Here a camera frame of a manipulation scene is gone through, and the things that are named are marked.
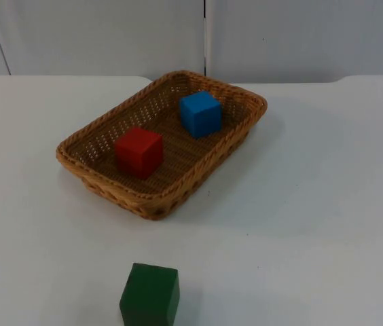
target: table surface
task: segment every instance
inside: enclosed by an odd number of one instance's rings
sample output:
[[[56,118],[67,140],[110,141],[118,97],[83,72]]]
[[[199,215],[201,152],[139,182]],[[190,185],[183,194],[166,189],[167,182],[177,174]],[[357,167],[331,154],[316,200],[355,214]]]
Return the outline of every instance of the table surface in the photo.
[[[141,77],[0,77],[0,325],[122,325],[133,262],[179,269],[176,325],[383,326],[383,76],[242,85],[268,111],[168,219],[56,161]]]

